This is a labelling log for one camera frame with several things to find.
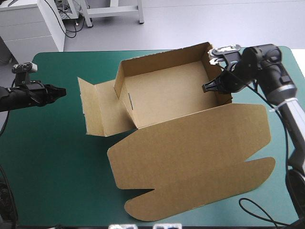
cardboard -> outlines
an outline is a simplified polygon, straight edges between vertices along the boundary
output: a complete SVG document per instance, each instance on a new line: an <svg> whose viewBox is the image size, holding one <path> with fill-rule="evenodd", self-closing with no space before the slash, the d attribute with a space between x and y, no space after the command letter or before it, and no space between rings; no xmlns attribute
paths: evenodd
<svg viewBox="0 0 305 229"><path fill-rule="evenodd" d="M122 61L115 81L79 79L87 134L110 136L230 103L230 94L202 91L221 72L209 65L210 48L206 42Z"/></svg>
<svg viewBox="0 0 305 229"><path fill-rule="evenodd" d="M265 107L214 109L142 128L109 149L118 188L154 189L126 202L131 216L160 220L250 191L269 177L273 158L244 162L270 141Z"/></svg>
<svg viewBox="0 0 305 229"><path fill-rule="evenodd" d="M138 129L108 151L121 189L153 189L126 211L153 221L250 191L275 161L245 162L270 141L265 107L231 104L230 94L203 93L221 70L206 42L122 61L116 79L79 79L87 134Z"/></svg>

white floor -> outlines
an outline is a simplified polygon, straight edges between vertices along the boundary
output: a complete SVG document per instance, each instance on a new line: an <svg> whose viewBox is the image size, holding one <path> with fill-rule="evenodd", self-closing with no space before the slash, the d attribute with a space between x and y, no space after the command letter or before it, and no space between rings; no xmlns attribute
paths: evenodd
<svg viewBox="0 0 305 229"><path fill-rule="evenodd" d="M96 18L74 39L66 38L65 51L175 49L211 42L253 46L287 46L305 75L305 0L142 0L144 24L137 15ZM120 0L120 5L137 0ZM91 8L109 0L88 0ZM65 22L72 29L71 22ZM0 85L14 78L11 64L0 66ZM0 126L5 114L0 113Z"/></svg>

white cable tie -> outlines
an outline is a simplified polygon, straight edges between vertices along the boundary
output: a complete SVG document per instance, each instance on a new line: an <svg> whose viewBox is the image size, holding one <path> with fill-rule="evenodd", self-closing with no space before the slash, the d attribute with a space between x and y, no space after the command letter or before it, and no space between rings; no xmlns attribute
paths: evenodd
<svg viewBox="0 0 305 229"><path fill-rule="evenodd" d="M282 101L279 105L275 106L273 109L269 110L270 112L275 112L275 111L278 111L278 109L285 105L286 103L288 102L291 102L291 101L298 101L297 98L290 98L290 99L285 99L284 101Z"/></svg>

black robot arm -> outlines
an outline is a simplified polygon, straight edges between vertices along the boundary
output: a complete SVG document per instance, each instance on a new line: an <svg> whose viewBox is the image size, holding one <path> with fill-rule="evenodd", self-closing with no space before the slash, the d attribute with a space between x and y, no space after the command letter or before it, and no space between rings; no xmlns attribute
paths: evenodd
<svg viewBox="0 0 305 229"><path fill-rule="evenodd" d="M42 84L39 80L30 80L30 74L37 71L31 62L14 65L16 74L14 87L0 87L0 112L31 106L45 106L54 103L66 95L65 88L51 84Z"/></svg>
<svg viewBox="0 0 305 229"><path fill-rule="evenodd" d="M203 85L203 91L235 93L256 81L266 100L275 105L295 149L288 159L292 167L286 186L300 219L305 216L305 112L296 99L297 88L282 65L282 53L273 44L248 47L241 55L239 45L209 51L210 63L226 63L226 71ZM305 228L298 222L298 227Z"/></svg>

green table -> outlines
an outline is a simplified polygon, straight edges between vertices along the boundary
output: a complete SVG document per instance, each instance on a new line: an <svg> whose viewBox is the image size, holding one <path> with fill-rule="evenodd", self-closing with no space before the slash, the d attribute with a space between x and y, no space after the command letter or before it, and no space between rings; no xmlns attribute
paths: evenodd
<svg viewBox="0 0 305 229"><path fill-rule="evenodd" d="M299 88L305 107L305 80L291 51L283 47L284 65ZM157 51L40 53L33 62L32 79L67 88L67 96L46 107L12 111L0 138L0 163L10 181L23 225L106 226L111 223L152 225L130 217L126 200L143 193L116 187L107 158L109 147L126 137L85 135L85 118L77 77L100 83L115 77L123 59ZM250 90L234 94L234 103L262 104ZM258 189L161 220L189 226L265 226L266 222L244 213L240 197L262 205L275 220L297 219L285 188L284 132L275 113L268 113L272 141L253 157L272 156L276 166Z"/></svg>

